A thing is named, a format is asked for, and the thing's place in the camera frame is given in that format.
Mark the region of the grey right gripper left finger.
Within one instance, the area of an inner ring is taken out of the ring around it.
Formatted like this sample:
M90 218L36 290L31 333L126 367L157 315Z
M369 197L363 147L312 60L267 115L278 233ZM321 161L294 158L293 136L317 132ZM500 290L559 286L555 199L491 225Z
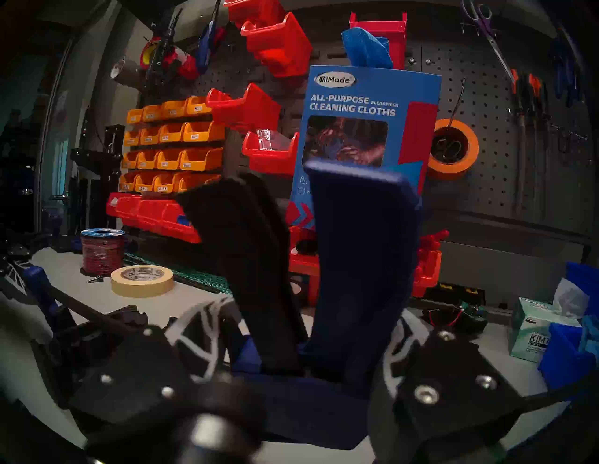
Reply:
M147 325L86 371L68 409L84 436L176 399L225 369L226 330L238 332L233 299L192 306L166 328Z

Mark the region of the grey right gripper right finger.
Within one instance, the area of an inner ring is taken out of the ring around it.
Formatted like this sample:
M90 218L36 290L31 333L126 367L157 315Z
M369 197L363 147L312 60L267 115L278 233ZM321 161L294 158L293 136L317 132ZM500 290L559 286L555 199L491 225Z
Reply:
M476 344L403 310L373 376L373 463L498 463L499 441L522 412Z

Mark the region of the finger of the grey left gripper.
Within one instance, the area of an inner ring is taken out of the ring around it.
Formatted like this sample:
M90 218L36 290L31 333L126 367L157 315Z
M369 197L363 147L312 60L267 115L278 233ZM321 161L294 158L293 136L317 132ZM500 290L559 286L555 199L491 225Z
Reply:
M31 266L28 257L1 255L1 295L16 302L35 302L23 273Z

